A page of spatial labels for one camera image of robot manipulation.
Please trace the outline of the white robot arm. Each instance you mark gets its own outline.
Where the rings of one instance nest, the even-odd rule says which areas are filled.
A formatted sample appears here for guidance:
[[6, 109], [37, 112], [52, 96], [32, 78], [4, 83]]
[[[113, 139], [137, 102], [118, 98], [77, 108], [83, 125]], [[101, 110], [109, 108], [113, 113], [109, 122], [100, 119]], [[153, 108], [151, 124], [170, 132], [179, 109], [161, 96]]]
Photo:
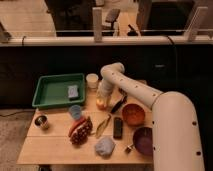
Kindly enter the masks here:
[[120, 62], [101, 68], [98, 91], [110, 96], [114, 86], [152, 111], [154, 171], [205, 171], [197, 113], [192, 101], [177, 91], [162, 92], [124, 75]]

